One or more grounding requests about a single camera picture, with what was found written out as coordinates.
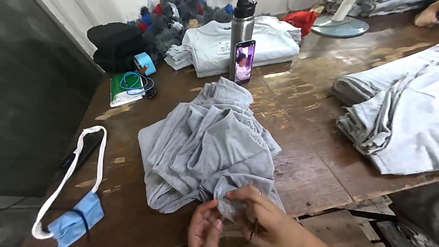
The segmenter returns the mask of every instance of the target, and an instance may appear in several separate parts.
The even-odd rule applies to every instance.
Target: green notebook
[[[128,95],[126,93],[126,89],[123,89],[120,87],[120,81],[123,78],[123,74],[120,75],[116,75],[111,79],[111,85],[110,85],[110,97],[111,97],[111,101],[110,101],[110,106],[111,107],[115,107],[115,106],[119,106],[119,105],[123,105],[138,99],[142,98],[142,95],[145,95],[145,92],[143,92],[142,94],[137,94],[137,95]],[[130,87],[142,87],[143,86],[143,82],[142,80],[138,80],[138,77],[135,75],[127,75],[125,77],[125,81],[126,83],[130,86]],[[143,91],[143,89],[134,89],[134,90],[130,90],[130,94],[135,94],[138,92]]]

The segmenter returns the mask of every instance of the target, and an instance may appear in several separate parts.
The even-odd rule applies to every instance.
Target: blue face mask
[[[48,225],[49,232],[44,232],[41,226],[41,219],[49,210],[53,201],[60,193],[62,187],[73,174],[75,170],[76,163],[78,163],[79,154],[81,153],[84,146],[84,136],[88,133],[93,133],[103,130],[104,137],[102,138],[101,146],[99,148],[99,158],[97,161],[97,178],[94,187],[88,194],[82,198],[82,200],[69,212],[63,214],[52,223]],[[53,237],[58,241],[58,247],[67,247],[76,240],[78,240],[82,235],[88,233],[88,230],[92,228],[98,221],[104,217],[104,211],[101,207],[101,202],[99,197],[96,195],[96,191],[102,181],[102,170],[103,170],[103,160],[105,144],[107,142],[107,130],[102,126],[94,126],[88,129],[84,129],[78,139],[78,145],[76,147],[75,159],[67,170],[64,179],[58,186],[56,191],[47,199],[43,204],[36,221],[32,227],[32,236],[37,239],[47,239]]]

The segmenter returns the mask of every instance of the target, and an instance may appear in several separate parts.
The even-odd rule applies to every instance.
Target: blue yarn
[[[136,81],[133,85],[131,85],[131,86],[128,85],[128,84],[126,83],[126,76],[127,76],[127,75],[134,75],[134,76],[137,77],[137,81]],[[141,87],[133,87],[133,86],[136,85],[139,81],[140,81],[140,82],[142,81],[142,78],[141,78],[141,77],[143,77],[143,78],[145,79],[145,81],[146,81],[146,85],[141,86]],[[145,89],[145,87],[148,85],[148,80],[150,80],[150,81],[152,82],[152,85],[151,85],[149,88]],[[144,93],[144,92],[146,92],[146,91],[151,90],[152,87],[154,86],[154,80],[152,80],[152,79],[149,78],[149,77],[145,77],[144,75],[142,75],[142,74],[140,74],[140,73],[138,73],[138,72],[126,72],[125,74],[123,74],[123,77],[122,77],[122,79],[120,80],[119,86],[120,86],[121,88],[123,88],[123,89],[126,89],[126,94],[128,94],[128,95],[138,95],[138,94],[142,94],[142,93]],[[143,91],[138,92],[138,93],[134,93],[134,94],[130,94],[130,90],[134,90],[134,89],[143,89]]]
[[[149,13],[142,15],[142,21],[143,23],[148,24],[148,26],[151,25],[151,18],[149,17]]]
[[[226,11],[226,13],[228,13],[229,15],[233,15],[234,14],[234,9],[233,6],[231,4],[227,4],[226,6],[224,6],[224,10]]]

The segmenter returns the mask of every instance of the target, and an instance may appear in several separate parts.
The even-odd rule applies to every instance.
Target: red fabric
[[[302,33],[303,37],[311,32],[311,27],[313,26],[316,18],[317,14],[314,11],[299,11],[285,16],[282,21],[301,28],[300,32]]]
[[[156,15],[158,15],[158,16],[161,16],[162,12],[163,12],[162,4],[161,3],[157,4],[157,6],[155,6],[155,8],[152,10],[152,12],[155,13]]]
[[[197,3],[197,12],[199,15],[203,15],[204,8],[200,3]]]
[[[141,22],[139,24],[139,28],[140,28],[140,31],[142,31],[142,33],[143,33],[148,28],[148,24]]]

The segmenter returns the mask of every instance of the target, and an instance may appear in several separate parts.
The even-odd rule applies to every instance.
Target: charging cable
[[[128,75],[134,75],[134,76],[137,77],[137,80],[136,80],[136,82],[133,85],[128,85],[128,83],[126,82],[126,77]],[[134,87],[134,85],[136,85],[138,82],[140,82],[140,85],[142,84],[141,83],[142,82],[142,78],[145,79],[146,84],[144,86],[141,86],[141,87]],[[150,80],[152,82],[152,85],[145,89],[145,87],[148,86],[148,80]],[[128,94],[128,95],[138,95],[138,94],[142,94],[144,92],[147,92],[147,91],[151,90],[154,87],[154,80],[152,80],[149,77],[144,76],[143,74],[141,74],[139,72],[126,72],[125,74],[123,74],[123,77],[120,80],[119,86],[121,88],[123,88],[123,89],[126,89],[126,94]],[[135,89],[143,89],[143,90],[141,92],[137,92],[137,93],[130,93],[130,90],[135,90]]]

